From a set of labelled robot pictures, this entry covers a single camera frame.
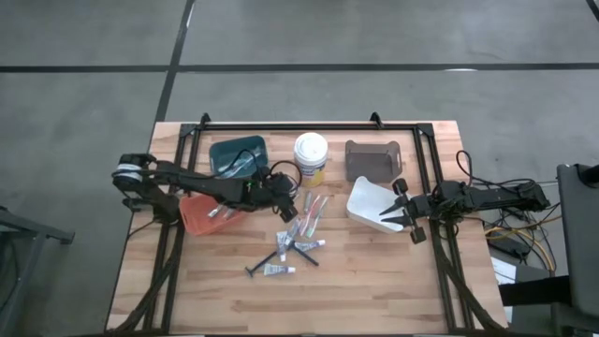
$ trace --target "paint tube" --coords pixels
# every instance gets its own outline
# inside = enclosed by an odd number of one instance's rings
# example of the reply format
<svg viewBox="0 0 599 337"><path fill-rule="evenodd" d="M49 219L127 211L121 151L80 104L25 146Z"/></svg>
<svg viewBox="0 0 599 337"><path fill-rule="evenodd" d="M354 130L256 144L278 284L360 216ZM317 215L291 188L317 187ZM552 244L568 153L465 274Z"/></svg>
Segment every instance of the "paint tube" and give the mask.
<svg viewBox="0 0 599 337"><path fill-rule="evenodd" d="M270 263L267 263L266 266L264 266L264 276L278 275L280 273L294 273L294 272L296 272L296 269L294 267L277 266L277 265L271 265Z"/></svg>
<svg viewBox="0 0 599 337"><path fill-rule="evenodd" d="M279 259L281 262L285 262L286 256L286 247L285 247L285 238L287 237L287 232L277 232L277 253L279 254Z"/></svg>
<svg viewBox="0 0 599 337"><path fill-rule="evenodd" d="M291 228L287 231L287 236L285 238L285 248L291 244L293 239L298 235L300 231L301 219L296 217L296 220L293 222Z"/></svg>
<svg viewBox="0 0 599 337"><path fill-rule="evenodd" d="M302 252L307 252L311 249L323 246L325 243L326 241L324 240L318 240L317 242L296 242L296 248L300 249Z"/></svg>

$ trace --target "white paper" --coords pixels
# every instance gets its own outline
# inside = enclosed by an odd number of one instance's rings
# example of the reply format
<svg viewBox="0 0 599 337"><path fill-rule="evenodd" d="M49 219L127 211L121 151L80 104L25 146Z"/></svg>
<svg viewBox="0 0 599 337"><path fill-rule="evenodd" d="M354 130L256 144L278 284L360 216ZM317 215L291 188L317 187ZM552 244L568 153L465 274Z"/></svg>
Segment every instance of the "white paper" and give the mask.
<svg viewBox="0 0 599 337"><path fill-rule="evenodd" d="M511 285L516 282L516 266L503 262L500 259L492 257L493 269L495 270L495 279L498 285ZM512 323L512 307L504 307L507 321Z"/></svg>

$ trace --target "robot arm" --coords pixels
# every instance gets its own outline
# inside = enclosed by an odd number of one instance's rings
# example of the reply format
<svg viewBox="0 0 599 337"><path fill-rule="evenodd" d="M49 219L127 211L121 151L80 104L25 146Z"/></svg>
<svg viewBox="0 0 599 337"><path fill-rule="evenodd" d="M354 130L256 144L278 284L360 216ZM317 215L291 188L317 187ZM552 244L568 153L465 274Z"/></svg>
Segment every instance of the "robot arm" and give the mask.
<svg viewBox="0 0 599 337"><path fill-rule="evenodd" d="M149 169L152 163L156 164L155 169ZM164 193L158 186L160 184L211 196L218 203L239 211L276 207L285 222L298 214L293 204L297 186L283 173L270 174L266 167L259 168L249 179L216 179L216 176L156 160L150 154L124 154L112 173L112 183L129 199L133 194L139 202L152 205L154 214L168 222L179 219L179 199Z"/></svg>

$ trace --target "concrete floor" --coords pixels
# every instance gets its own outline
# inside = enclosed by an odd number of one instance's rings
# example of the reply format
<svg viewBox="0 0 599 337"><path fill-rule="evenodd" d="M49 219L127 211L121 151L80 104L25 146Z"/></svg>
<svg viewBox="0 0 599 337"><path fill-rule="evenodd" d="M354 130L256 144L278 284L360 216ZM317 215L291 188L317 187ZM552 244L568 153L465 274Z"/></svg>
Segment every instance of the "concrete floor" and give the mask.
<svg viewBox="0 0 599 337"><path fill-rule="evenodd" d="M167 65L184 5L0 0L0 66ZM584 0L197 0L182 64L599 62L598 33ZM130 218L110 173L146 151L164 81L0 73L0 204L77 231L46 248L23 335L103 329ZM560 163L599 161L597 82L592 70L179 74L166 119L455 119L477 175L550 181ZM548 229L566 273L562 224Z"/></svg>

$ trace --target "brown tray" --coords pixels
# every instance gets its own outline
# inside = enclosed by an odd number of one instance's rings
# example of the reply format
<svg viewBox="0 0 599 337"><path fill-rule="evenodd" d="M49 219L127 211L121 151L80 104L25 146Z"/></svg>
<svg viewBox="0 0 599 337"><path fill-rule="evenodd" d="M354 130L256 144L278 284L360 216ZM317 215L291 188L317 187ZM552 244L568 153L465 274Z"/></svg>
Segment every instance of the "brown tray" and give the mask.
<svg viewBox="0 0 599 337"><path fill-rule="evenodd" d="M402 153L397 141L387 144L345 143L345 179L364 176L371 183L391 183L402 173Z"/></svg>

